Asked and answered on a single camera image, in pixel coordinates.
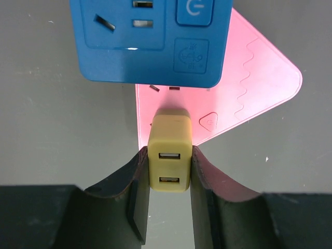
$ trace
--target yellow plug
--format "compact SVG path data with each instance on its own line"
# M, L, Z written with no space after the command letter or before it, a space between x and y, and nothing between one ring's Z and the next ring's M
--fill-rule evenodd
M191 134L191 120L186 110L165 109L156 113L147 145L152 189L167 192L188 189Z

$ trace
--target blue power button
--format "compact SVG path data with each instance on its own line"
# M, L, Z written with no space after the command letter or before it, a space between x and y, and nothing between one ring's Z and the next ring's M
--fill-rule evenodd
M208 26L213 0L177 0L177 22L182 25Z

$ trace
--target blue power strip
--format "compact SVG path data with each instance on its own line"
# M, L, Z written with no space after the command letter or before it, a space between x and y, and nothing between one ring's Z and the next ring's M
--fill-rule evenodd
M221 77L232 0L71 0L89 80L210 88Z

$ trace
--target electrical socket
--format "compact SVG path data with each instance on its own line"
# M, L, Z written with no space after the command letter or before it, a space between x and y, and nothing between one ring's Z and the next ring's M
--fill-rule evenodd
M232 0L70 0L89 80L210 88L222 74Z
M199 145L295 96L302 75L276 47L232 11L224 73L211 89L136 85L139 147L158 109L185 109Z

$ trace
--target gray surface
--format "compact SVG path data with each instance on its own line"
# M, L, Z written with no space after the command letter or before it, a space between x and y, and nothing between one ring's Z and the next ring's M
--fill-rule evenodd
M203 145L258 191L332 190L332 2L235 0L302 71L291 101ZM132 85L89 82L67 0L0 3L0 184L88 187L137 152ZM147 246L193 248L189 192L151 192Z

